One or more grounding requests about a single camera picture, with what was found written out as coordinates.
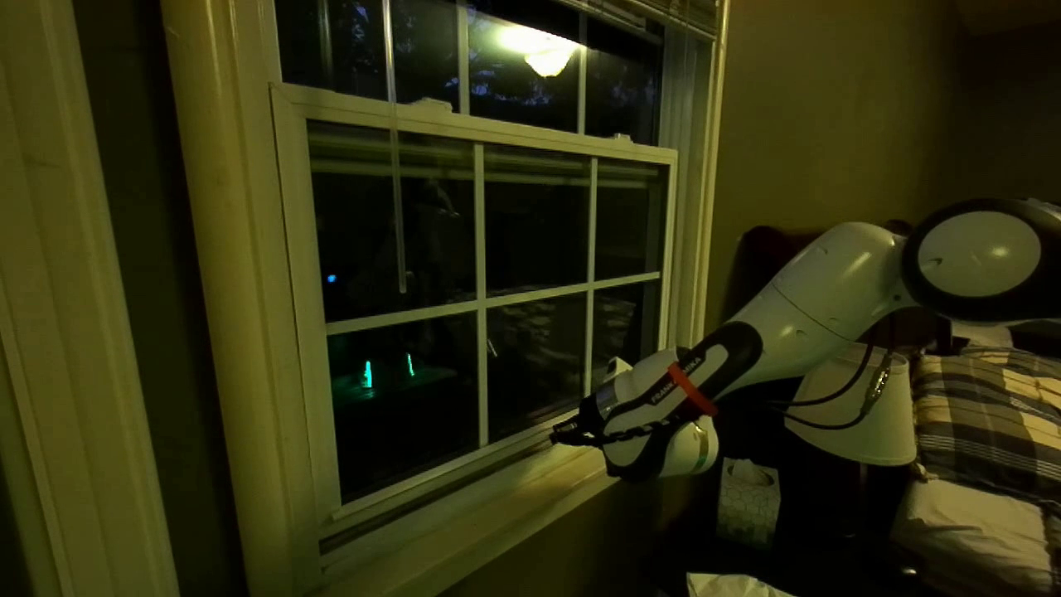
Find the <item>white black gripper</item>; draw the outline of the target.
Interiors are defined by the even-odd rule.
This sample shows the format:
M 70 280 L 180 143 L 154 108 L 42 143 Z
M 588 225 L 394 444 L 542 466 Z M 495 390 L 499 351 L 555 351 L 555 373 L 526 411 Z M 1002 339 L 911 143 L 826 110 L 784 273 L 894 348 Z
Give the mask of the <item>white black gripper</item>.
M 585 400 L 580 426 L 562 422 L 555 444 L 594 444 L 624 482 L 704 476 L 721 458 L 716 406 L 708 383 L 726 366 L 724 348 L 662 348 L 618 373 Z

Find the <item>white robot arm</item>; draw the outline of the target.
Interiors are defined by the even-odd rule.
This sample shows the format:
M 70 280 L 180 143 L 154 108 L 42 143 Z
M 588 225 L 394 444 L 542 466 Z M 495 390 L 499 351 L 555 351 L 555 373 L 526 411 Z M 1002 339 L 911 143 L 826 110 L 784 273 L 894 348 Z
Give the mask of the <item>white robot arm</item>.
M 596 448 L 624 482 L 710 471 L 726 396 L 807 375 L 911 304 L 964 321 L 1058 320 L 1061 210 L 1044 199 L 967 199 L 908 236 L 872 222 L 826 230 L 692 348 L 619 362 L 552 443 Z

